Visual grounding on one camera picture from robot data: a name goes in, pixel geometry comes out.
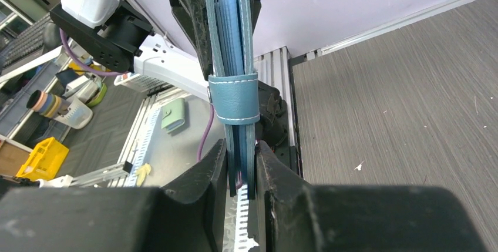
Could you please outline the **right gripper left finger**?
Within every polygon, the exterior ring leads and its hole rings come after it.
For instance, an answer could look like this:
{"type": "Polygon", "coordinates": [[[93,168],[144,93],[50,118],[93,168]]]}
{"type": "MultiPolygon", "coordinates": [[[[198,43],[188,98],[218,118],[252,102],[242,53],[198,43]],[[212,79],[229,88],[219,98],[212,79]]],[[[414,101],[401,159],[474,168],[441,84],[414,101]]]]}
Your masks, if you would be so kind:
{"type": "Polygon", "coordinates": [[[222,251],[227,193],[227,142],[162,189],[167,251],[222,251]]]}

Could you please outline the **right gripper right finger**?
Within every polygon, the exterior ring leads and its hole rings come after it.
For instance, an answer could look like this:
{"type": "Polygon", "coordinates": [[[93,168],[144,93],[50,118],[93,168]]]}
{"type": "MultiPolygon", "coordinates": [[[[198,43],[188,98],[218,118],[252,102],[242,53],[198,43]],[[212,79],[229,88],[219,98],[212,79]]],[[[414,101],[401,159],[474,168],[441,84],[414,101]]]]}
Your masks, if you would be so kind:
{"type": "Polygon", "coordinates": [[[262,251],[306,251],[311,241],[307,184],[264,141],[255,157],[258,243],[262,251]]]}

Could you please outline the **blue leather card holder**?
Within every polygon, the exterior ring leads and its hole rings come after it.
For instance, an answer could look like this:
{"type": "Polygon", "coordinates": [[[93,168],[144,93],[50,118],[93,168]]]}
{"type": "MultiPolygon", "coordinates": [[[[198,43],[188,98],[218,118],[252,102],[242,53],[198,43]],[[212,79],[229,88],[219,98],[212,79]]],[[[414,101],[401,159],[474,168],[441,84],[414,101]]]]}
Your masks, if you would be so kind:
{"type": "Polygon", "coordinates": [[[208,88],[225,128],[230,194],[236,195],[239,184],[246,185],[247,198],[253,200],[260,111],[250,0],[206,0],[206,9],[214,66],[208,88]]]}

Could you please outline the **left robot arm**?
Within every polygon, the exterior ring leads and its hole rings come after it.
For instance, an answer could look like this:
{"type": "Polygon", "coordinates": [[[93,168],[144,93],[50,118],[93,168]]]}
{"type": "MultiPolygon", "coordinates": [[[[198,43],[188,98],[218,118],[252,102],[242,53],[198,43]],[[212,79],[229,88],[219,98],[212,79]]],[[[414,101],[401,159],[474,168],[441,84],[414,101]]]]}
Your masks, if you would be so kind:
{"type": "Polygon", "coordinates": [[[125,0],[60,0],[51,18],[100,64],[171,83],[215,107],[258,102],[253,32],[261,0],[169,0],[171,12],[196,51],[175,52],[149,20],[125,0]]]}

